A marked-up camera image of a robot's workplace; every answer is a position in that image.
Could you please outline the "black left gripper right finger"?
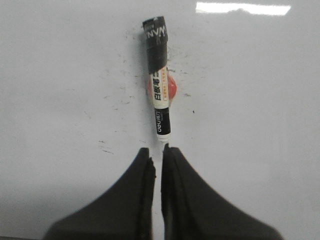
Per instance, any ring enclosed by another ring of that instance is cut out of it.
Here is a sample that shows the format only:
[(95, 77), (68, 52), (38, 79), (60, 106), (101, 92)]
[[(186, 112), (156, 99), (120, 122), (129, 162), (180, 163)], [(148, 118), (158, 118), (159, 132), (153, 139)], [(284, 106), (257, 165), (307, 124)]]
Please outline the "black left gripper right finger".
[(177, 147), (164, 146), (161, 210), (166, 240), (281, 240), (272, 226), (212, 189)]

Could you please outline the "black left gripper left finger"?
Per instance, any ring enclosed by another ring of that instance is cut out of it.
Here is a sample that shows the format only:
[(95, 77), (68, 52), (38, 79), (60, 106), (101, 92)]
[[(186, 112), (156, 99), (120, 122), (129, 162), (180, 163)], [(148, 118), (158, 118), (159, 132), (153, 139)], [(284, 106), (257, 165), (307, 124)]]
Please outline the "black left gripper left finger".
[(156, 169), (141, 148), (118, 181), (96, 200), (56, 221), (45, 240), (151, 240)]

